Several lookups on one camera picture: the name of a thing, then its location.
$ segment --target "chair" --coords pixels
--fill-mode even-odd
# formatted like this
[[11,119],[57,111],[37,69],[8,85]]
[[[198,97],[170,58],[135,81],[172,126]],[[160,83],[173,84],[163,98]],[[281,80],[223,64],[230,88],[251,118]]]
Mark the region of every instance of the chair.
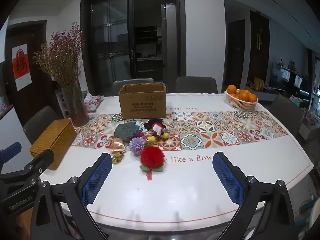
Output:
[[178,77],[176,93],[217,94],[217,83],[212,77]]
[[23,126],[24,133],[33,144],[44,130],[54,121],[60,119],[57,113],[50,107],[45,106]]
[[136,78],[136,79],[128,79],[128,80],[122,80],[122,81],[115,81],[112,84],[112,95],[117,96],[120,89],[124,85],[128,84],[142,84],[142,83],[153,83],[153,78]]
[[278,119],[293,136],[298,134],[304,118],[304,111],[288,98],[277,95],[270,106],[271,114]]

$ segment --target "white table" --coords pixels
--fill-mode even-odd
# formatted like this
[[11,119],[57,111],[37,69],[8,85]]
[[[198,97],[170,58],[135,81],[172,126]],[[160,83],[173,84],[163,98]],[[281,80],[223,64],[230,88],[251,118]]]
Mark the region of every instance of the white table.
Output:
[[[224,100],[224,94],[167,94],[167,113],[234,111]],[[260,104],[256,110],[268,112]],[[120,113],[118,97],[106,97],[97,114],[114,113]],[[196,156],[222,151],[246,176],[268,183],[282,179],[290,189],[311,171],[313,164],[286,131],[288,135],[256,143],[164,152],[168,160],[164,172],[154,172],[152,181],[140,170],[140,162],[127,152],[122,162],[113,166],[95,202],[87,209],[98,223],[145,231],[184,231],[227,222],[238,205],[228,197],[212,168],[212,160],[196,161]],[[51,184],[65,183],[72,176],[79,177],[102,152],[71,146],[58,169],[46,170],[40,178]],[[177,156],[186,161],[171,163],[171,157]]]

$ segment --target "white plastic basket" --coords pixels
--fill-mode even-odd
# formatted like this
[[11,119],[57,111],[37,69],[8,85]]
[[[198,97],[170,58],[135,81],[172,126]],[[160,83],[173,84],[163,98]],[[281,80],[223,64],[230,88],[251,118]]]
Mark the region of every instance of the white plastic basket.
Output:
[[234,98],[233,96],[229,95],[227,91],[224,92],[226,94],[226,100],[229,106],[243,112],[251,112],[255,110],[256,104],[258,103],[258,98],[257,102],[255,103],[250,103],[246,101],[242,101],[240,99]]

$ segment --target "metal bolt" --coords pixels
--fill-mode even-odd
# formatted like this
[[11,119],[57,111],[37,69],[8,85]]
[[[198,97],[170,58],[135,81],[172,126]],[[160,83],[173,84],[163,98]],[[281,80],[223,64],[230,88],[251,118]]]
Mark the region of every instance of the metal bolt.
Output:
[[76,183],[78,181],[78,177],[72,177],[71,179],[69,179],[70,183]]
[[43,182],[41,182],[41,187],[45,187],[45,186],[47,186],[48,185],[48,182],[45,180],[45,181],[43,181]]
[[277,180],[277,183],[278,183],[280,186],[285,186],[284,181],[281,180],[281,179]]
[[248,176],[247,177],[247,180],[250,182],[250,183],[254,183],[257,181],[257,179],[254,177],[254,176]]

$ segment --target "vase with dried flowers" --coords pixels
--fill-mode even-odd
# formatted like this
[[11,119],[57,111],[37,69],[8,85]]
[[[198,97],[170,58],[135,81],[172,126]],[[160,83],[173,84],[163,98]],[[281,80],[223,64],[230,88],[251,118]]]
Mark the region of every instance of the vase with dried flowers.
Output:
[[41,51],[33,59],[40,69],[48,73],[60,85],[68,112],[75,127],[89,122],[79,85],[80,55],[84,46],[79,25],[72,24],[69,32],[56,32],[50,44],[42,44]]

